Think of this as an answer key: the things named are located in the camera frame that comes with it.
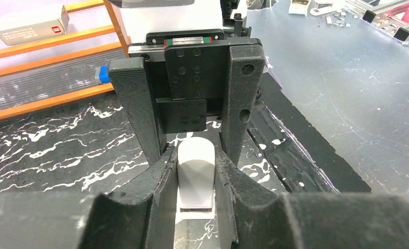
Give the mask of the small white stapler remover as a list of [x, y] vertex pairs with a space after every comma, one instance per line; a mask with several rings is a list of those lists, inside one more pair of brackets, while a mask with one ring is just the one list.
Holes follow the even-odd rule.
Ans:
[[203, 137], [178, 146], [176, 222], [215, 218], [215, 147]]

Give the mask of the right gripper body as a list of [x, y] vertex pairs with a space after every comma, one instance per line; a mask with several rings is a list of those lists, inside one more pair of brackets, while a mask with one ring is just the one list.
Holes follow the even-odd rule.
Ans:
[[208, 116], [222, 116], [229, 48], [260, 44], [248, 36], [224, 37], [219, 30], [152, 33], [131, 45], [150, 74], [166, 134], [202, 131]]

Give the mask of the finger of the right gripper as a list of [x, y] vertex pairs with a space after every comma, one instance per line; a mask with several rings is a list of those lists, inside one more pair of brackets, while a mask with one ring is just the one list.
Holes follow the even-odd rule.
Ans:
[[144, 59], [112, 59], [107, 73], [149, 165], [155, 164], [167, 148], [166, 133]]
[[266, 63], [260, 44], [229, 48], [227, 81], [223, 95], [221, 138], [225, 154], [237, 165], [244, 133], [256, 100]]

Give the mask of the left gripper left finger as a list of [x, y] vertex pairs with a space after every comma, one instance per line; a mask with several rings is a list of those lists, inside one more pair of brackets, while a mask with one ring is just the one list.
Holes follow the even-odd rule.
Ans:
[[104, 194], [0, 193], [0, 248], [172, 248], [177, 150]]

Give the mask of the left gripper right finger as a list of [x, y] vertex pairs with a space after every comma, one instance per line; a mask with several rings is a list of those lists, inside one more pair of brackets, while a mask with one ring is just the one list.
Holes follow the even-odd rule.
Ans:
[[373, 193], [277, 195], [216, 153], [221, 248], [409, 248], [409, 202]]

